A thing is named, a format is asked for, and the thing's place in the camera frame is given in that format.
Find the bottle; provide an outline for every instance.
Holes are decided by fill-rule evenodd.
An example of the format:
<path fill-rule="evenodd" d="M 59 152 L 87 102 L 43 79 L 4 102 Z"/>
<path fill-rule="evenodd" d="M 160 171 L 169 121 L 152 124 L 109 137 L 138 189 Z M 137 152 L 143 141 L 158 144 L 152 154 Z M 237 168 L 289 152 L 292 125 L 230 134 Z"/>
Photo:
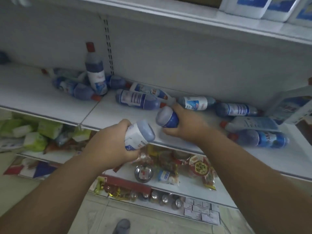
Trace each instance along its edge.
<path fill-rule="evenodd" d="M 128 90 L 117 90 L 116 101 L 122 105 L 142 108 L 145 110 L 155 110 L 160 106 L 165 106 L 157 98 L 149 94 L 135 93 Z"/>
<path fill-rule="evenodd" d="M 216 103 L 216 100 L 210 96 L 179 97 L 177 102 L 183 108 L 194 111 L 202 111 L 212 107 Z"/>
<path fill-rule="evenodd" d="M 295 10 L 300 0 L 272 0 L 263 19 L 285 22 Z"/>
<path fill-rule="evenodd" d="M 124 137 L 127 150 L 137 150 L 155 139 L 155 133 L 147 120 L 138 121 L 128 127 Z"/>
<path fill-rule="evenodd" d="M 288 22 L 295 25 L 312 27 L 312 0 L 300 0 L 289 17 Z"/>
<path fill-rule="evenodd" d="M 173 97 L 170 97 L 169 94 L 167 94 L 165 91 L 150 87 L 148 85 L 142 84 L 142 83 L 137 83 L 134 82 L 130 89 L 132 92 L 139 92 L 143 94 L 150 94 L 158 98 L 159 101 L 166 103 L 169 106 L 172 106 L 175 102 L 176 99 Z"/>
<path fill-rule="evenodd" d="M 107 94 L 107 85 L 103 62 L 96 54 L 94 44 L 92 42 L 87 42 L 86 45 L 88 53 L 85 58 L 85 67 L 88 72 L 91 88 L 97 95 L 105 95 Z"/>
<path fill-rule="evenodd" d="M 231 122 L 222 121 L 220 126 L 232 133 L 240 130 L 280 131 L 275 121 L 269 117 L 236 117 Z"/>
<path fill-rule="evenodd" d="M 64 68 L 44 68 L 41 69 L 43 74 L 49 75 L 52 79 L 57 77 L 65 77 L 72 81 L 82 83 L 82 84 L 89 84 L 89 80 L 87 78 L 87 72 L 81 70 L 70 70 Z"/>
<path fill-rule="evenodd" d="M 222 0 L 221 5 L 219 7 L 219 11 L 225 11 L 228 1 L 229 0 Z"/>
<path fill-rule="evenodd" d="M 228 138 L 241 146 L 283 148 L 289 143 L 289 139 L 281 132 L 269 132 L 258 130 L 241 130 L 230 133 Z"/>
<path fill-rule="evenodd" d="M 246 104 L 226 104 L 218 103 L 216 105 L 216 114 L 219 117 L 226 116 L 257 116 L 258 110 Z"/>
<path fill-rule="evenodd" d="M 177 128 L 179 118 L 171 107 L 165 106 L 158 111 L 156 124 L 164 128 Z"/>
<path fill-rule="evenodd" d="M 58 77 L 54 79 L 52 81 L 52 84 L 57 89 L 80 100 L 95 100 L 95 101 L 101 100 L 101 97 L 96 95 L 90 86 L 86 86 L 81 83 L 76 83 L 64 77 Z"/>
<path fill-rule="evenodd" d="M 117 76 L 117 75 L 108 75 L 105 76 L 107 87 L 118 90 L 118 89 L 125 89 L 130 88 L 130 83 L 126 82 L 124 78 Z"/>
<path fill-rule="evenodd" d="M 271 0 L 228 0 L 225 12 L 254 19 L 261 19 Z"/>
<path fill-rule="evenodd" d="M 312 77 L 309 78 L 307 86 L 278 94 L 265 116 L 275 120 L 278 125 L 284 122 L 295 125 L 311 113 Z"/>

